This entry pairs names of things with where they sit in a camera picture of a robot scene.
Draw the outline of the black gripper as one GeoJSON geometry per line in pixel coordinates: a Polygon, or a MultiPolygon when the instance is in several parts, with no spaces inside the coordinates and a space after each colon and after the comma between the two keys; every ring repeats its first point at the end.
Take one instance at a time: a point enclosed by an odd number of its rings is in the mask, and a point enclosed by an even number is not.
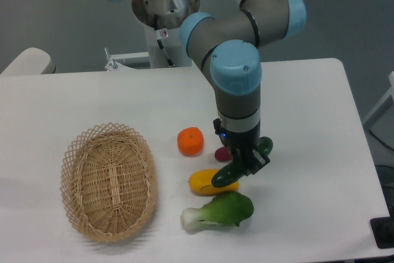
{"type": "Polygon", "coordinates": [[[248,164],[249,173],[254,175],[270,162],[266,154],[253,150],[257,148],[260,137],[260,122],[252,129],[243,132],[233,132],[225,129],[219,118],[213,120],[213,125],[223,146],[231,150],[234,165],[246,168],[248,164]],[[252,150],[250,160],[244,149],[252,150]]]}

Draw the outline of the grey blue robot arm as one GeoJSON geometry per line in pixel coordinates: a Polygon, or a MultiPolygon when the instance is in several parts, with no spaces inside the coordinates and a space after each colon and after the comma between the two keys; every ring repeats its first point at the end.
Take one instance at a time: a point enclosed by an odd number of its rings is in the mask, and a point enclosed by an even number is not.
{"type": "Polygon", "coordinates": [[[214,177],[221,187],[257,173],[269,162],[260,152],[259,47],[301,31],[303,0],[238,0],[239,11],[225,20],[201,12],[199,0],[132,0],[143,25],[150,66],[196,65],[215,92],[215,133],[233,159],[214,177]]]}

